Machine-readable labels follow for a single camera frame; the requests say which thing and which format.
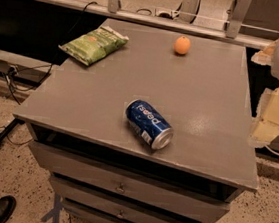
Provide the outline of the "orange fruit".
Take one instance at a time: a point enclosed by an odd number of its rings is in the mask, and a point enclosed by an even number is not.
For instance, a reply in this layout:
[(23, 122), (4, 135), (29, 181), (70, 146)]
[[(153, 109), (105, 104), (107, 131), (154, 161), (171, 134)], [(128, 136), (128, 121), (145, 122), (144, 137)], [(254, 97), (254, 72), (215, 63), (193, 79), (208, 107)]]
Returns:
[(187, 54), (190, 50), (191, 41), (186, 36), (181, 36), (174, 43), (174, 50), (179, 55)]

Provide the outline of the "blue pepsi can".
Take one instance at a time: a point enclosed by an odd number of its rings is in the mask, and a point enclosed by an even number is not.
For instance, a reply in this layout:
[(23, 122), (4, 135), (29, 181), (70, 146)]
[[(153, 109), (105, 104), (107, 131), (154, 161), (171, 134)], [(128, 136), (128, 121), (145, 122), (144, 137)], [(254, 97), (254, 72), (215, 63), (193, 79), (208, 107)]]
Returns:
[(151, 149), (162, 149), (172, 140), (172, 126), (148, 102), (140, 99), (132, 101), (125, 115), (133, 130)]

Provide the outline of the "green chip bag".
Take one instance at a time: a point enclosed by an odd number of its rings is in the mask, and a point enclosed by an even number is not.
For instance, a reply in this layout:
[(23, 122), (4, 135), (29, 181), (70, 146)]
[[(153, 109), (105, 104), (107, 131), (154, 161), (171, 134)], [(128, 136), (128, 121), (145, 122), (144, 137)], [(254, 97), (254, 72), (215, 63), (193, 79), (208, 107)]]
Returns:
[(58, 48), (80, 63), (90, 66), (127, 44), (129, 38), (109, 26), (100, 26)]

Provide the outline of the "middle grey drawer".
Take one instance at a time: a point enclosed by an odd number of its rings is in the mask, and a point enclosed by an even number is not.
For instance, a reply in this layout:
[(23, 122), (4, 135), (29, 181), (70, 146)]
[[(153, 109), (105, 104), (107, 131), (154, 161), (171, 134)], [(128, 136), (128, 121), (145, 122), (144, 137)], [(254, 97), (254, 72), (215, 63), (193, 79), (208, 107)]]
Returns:
[(65, 181), (56, 176), (50, 177), (49, 181), (55, 192), (64, 198), (106, 212), (118, 220), (133, 223), (184, 223), (176, 218), (153, 212), (143, 206), (134, 205), (134, 203), (108, 197), (99, 191), (92, 191), (87, 187)]

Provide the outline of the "grey drawer cabinet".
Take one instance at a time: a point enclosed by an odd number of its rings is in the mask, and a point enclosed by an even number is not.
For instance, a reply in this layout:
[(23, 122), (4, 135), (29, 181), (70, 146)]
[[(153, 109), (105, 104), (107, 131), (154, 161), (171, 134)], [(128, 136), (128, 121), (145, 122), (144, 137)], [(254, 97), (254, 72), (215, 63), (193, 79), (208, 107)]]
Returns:
[(258, 187), (246, 51), (127, 22), (118, 51), (68, 59), (14, 113), (66, 211), (92, 223), (215, 223)]

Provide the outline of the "top grey drawer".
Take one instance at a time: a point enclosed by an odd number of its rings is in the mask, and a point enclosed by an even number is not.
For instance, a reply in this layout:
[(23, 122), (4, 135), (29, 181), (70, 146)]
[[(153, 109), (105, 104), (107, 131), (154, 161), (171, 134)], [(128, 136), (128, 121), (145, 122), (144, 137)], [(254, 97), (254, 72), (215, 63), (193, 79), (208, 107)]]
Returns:
[(204, 223), (215, 223), (229, 205), (214, 198), (155, 181), (118, 167), (39, 142), (29, 144), (39, 165), (50, 172), (117, 193)]

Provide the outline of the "blue tape floor marker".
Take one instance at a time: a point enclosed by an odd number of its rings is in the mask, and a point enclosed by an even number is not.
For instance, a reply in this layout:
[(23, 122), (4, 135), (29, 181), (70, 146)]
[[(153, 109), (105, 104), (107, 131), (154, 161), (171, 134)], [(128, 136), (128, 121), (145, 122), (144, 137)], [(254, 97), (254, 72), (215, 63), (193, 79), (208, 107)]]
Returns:
[(62, 201), (61, 197), (58, 194), (54, 195), (54, 204), (52, 209), (42, 216), (41, 222), (47, 222), (51, 220), (51, 223), (60, 222), (60, 213), (62, 211)]

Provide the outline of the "metal window frame rail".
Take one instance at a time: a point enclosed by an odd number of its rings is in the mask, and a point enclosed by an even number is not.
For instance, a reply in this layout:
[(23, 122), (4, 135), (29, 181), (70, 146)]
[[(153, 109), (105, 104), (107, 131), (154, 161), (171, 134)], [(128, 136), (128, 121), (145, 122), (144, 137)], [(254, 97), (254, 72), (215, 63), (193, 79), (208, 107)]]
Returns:
[(37, 1), (258, 49), (279, 38), (279, 0)]

